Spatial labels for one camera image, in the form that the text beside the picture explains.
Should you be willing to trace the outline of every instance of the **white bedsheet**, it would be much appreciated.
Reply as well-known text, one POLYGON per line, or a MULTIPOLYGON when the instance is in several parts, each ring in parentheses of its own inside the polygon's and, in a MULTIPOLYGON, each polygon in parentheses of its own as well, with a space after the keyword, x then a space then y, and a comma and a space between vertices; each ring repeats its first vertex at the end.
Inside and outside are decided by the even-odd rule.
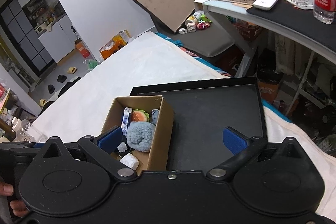
MULTIPOLYGON (((63 142, 75 142, 84 135, 99 135, 113 99, 128 96, 134 86, 223 77, 147 32, 79 80, 36 119, 34 126, 48 137, 57 135, 63 142)), ((295 137, 315 164, 325 182, 317 213, 336 221, 336 159, 319 150, 298 126, 264 110, 269 141, 295 137)))

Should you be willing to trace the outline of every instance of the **finger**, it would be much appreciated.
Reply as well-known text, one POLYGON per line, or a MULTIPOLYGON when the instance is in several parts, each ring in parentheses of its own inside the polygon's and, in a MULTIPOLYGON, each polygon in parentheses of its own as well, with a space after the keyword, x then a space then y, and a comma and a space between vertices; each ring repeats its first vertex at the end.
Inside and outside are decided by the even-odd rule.
POLYGON ((28 210, 21 210, 21 211, 17 211, 17 210, 14 210, 13 211, 14 215, 16 215, 17 217, 24 217, 25 215, 27 215, 29 212, 28 210))
POLYGON ((12 185, 8 183, 0 182, 0 195, 11 196, 13 192, 14 192, 14 189, 12 185))
POLYGON ((14 210, 14 211, 23 211, 23 210, 27 210, 25 204, 23 203, 22 200, 12 200, 10 202, 10 207, 14 210))

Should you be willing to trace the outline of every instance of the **slipper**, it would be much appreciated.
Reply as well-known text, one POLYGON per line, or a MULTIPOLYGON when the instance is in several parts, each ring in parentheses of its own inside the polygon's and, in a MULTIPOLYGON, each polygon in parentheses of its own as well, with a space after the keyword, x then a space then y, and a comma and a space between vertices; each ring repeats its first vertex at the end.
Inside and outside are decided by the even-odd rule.
POLYGON ((73 73, 75 73, 77 71, 77 68, 76 67, 70 67, 69 69, 68 69, 68 74, 73 74, 73 73))
POLYGON ((55 87, 53 85, 48 85, 48 91, 49 94, 53 93, 55 91, 55 87))
POLYGON ((67 78, 68 78, 68 77, 66 77, 65 75, 59 75, 59 76, 57 77, 57 82, 59 82, 59 83, 64 83, 65 80, 66 80, 67 78))
POLYGON ((46 99, 41 99, 40 100, 40 106, 43 107, 45 105, 45 103, 47 102, 46 99))

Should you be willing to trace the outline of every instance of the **screw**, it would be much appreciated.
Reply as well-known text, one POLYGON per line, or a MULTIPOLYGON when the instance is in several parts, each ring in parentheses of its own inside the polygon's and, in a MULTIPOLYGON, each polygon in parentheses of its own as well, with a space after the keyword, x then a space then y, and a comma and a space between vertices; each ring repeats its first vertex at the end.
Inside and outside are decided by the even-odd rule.
POLYGON ((118 170, 118 175, 121 177, 129 177, 134 174, 133 169, 131 168, 121 168, 118 170))
POLYGON ((224 169, 221 169, 221 168, 214 168, 214 169, 211 169, 209 173, 213 177, 219 178, 219 177, 225 176, 226 171, 224 169))
POLYGON ((167 178, 169 178, 169 179, 176 179, 177 175, 171 174, 171 175, 168 175, 167 178))

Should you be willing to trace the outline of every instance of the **black slipper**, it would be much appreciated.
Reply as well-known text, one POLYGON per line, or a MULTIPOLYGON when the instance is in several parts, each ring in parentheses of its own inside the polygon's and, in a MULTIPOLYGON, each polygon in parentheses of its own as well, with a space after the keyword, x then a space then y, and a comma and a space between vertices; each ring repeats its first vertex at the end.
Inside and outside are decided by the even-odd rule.
POLYGON ((48 91, 49 94, 53 93, 55 91, 55 87, 53 85, 48 85, 48 91))
POLYGON ((59 75, 57 78, 57 82, 59 83, 64 83, 64 81, 67 79, 68 77, 66 77, 65 75, 59 75))

